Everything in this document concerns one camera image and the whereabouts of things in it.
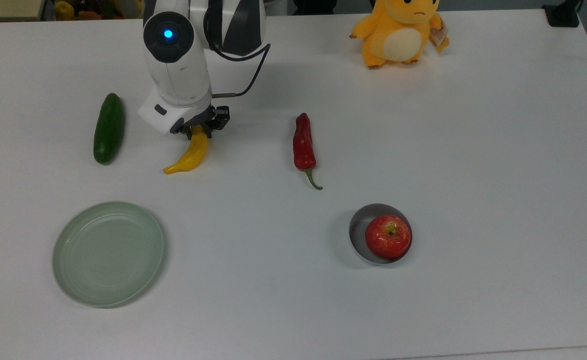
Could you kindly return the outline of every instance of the cucumber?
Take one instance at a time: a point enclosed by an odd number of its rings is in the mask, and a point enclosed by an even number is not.
[[[110,93],[104,98],[97,117],[94,133],[94,159],[108,166],[114,161],[125,136],[125,112],[118,95]]]

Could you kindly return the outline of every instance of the gray bowl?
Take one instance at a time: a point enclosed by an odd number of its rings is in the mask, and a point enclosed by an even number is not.
[[[373,221],[373,219],[383,216],[383,215],[395,215],[399,217],[402,221],[407,224],[409,228],[409,234],[411,235],[411,240],[409,241],[409,246],[407,246],[407,250],[403,253],[403,255],[395,258],[395,259],[383,259],[380,256],[375,255],[367,246],[367,240],[365,240],[365,231],[367,230],[367,226],[369,223]],[[356,211],[351,218],[351,223],[349,223],[349,238],[351,239],[351,244],[355,249],[356,253],[368,262],[369,264],[373,265],[384,265],[384,264],[391,264],[397,262],[403,256],[407,254],[407,252],[412,247],[413,242],[413,231],[412,225],[405,215],[402,212],[399,212],[398,209],[391,207],[389,205],[385,205],[384,203],[371,203],[370,205],[366,205],[360,210]]]

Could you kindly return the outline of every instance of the apple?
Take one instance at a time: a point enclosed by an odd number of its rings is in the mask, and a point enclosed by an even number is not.
[[[382,215],[372,219],[364,231],[364,239],[376,256],[393,260],[407,252],[412,244],[412,233],[398,216]]]

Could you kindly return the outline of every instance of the ceramic plate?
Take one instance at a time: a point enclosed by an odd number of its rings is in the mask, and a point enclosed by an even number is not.
[[[78,303],[113,308],[152,282],[163,251],[163,230],[154,215],[133,203],[99,203],[60,233],[53,249],[53,275]]]

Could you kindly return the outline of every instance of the red chili pepper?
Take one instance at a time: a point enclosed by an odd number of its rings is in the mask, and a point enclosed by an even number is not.
[[[309,182],[317,190],[322,186],[316,185],[312,178],[312,169],[316,167],[316,157],[312,146],[312,124],[305,112],[295,119],[295,134],[293,135],[293,163],[298,170],[307,174]]]

